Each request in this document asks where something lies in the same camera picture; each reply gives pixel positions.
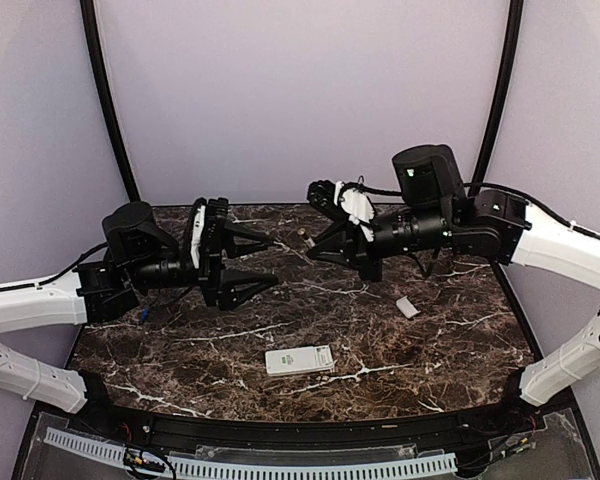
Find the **gold black AA battery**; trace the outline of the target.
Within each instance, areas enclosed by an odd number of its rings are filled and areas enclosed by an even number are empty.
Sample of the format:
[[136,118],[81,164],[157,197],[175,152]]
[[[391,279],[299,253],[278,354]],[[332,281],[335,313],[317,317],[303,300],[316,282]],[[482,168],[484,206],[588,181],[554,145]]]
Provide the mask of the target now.
[[309,248],[313,248],[315,246],[315,242],[314,242],[313,238],[305,229],[299,229],[298,235],[301,237],[301,239],[304,241],[304,243]]

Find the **white battery cover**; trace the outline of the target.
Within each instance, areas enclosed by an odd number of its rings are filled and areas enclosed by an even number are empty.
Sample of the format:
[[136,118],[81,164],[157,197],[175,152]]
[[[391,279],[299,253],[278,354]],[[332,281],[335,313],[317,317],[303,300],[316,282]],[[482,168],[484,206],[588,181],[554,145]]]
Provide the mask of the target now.
[[396,301],[396,307],[407,319],[412,319],[420,313],[406,296],[401,297]]

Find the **white remote control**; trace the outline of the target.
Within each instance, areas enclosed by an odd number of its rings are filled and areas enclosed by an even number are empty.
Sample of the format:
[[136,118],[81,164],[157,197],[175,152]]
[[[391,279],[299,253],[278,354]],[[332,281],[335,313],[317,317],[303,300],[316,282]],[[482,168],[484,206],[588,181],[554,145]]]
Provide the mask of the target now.
[[335,360],[329,345],[307,346],[265,353],[266,372],[271,377],[330,371]]

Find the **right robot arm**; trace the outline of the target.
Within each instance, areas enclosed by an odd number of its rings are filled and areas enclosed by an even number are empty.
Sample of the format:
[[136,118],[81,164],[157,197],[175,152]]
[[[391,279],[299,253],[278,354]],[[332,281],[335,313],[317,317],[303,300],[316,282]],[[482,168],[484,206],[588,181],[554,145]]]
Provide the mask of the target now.
[[[309,258],[352,269],[378,282],[386,258],[449,249],[502,265],[553,272],[600,290],[600,234],[569,222],[527,194],[494,184],[467,194],[447,145],[420,145],[396,154],[392,164],[402,209],[380,214],[376,190],[356,182],[312,182],[309,204],[331,220]],[[490,413],[501,434],[514,432],[529,408],[600,368],[600,307],[569,341],[544,359],[512,374],[503,402]]]

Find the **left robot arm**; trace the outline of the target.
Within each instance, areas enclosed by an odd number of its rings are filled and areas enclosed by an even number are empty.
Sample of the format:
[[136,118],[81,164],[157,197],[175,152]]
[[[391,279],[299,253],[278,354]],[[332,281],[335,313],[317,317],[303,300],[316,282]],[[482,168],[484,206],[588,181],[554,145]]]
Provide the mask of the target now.
[[[152,206],[127,203],[102,221],[105,241],[47,278],[0,284],[0,335],[53,325],[113,321],[152,290],[200,289],[210,307],[237,308],[275,286],[272,274],[229,269],[234,259],[272,246],[272,239],[229,220],[225,198],[197,199],[183,238],[157,224]],[[121,427],[101,378],[63,370],[18,353],[0,342],[0,389],[52,405],[83,421],[100,436]]]

